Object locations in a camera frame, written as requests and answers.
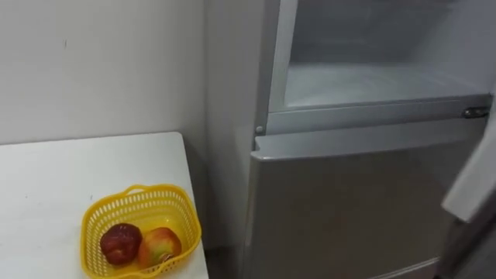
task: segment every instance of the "plastic basket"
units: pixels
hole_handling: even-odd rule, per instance
[[[113,225],[133,224],[147,233],[158,227],[172,229],[182,245],[180,256],[140,270],[137,263],[113,267],[100,250],[100,239]],[[124,192],[103,198],[84,214],[81,228],[81,266],[91,278],[152,278],[173,270],[195,250],[202,237],[198,216],[188,194],[170,184],[133,185]]]

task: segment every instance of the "freezer compartment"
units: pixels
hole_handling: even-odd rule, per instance
[[[485,95],[492,0],[281,0],[270,112]]]

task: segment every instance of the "white refrigerator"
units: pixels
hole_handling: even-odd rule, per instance
[[[236,276],[432,279],[496,181],[496,2],[206,8],[209,225]]]

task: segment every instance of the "red apple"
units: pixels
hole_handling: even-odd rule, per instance
[[[122,265],[134,260],[141,240],[140,229],[126,223],[112,226],[100,239],[100,248],[109,264]]]
[[[181,254],[181,241],[169,228],[157,228],[143,237],[139,246],[138,263],[141,268],[161,264]]]

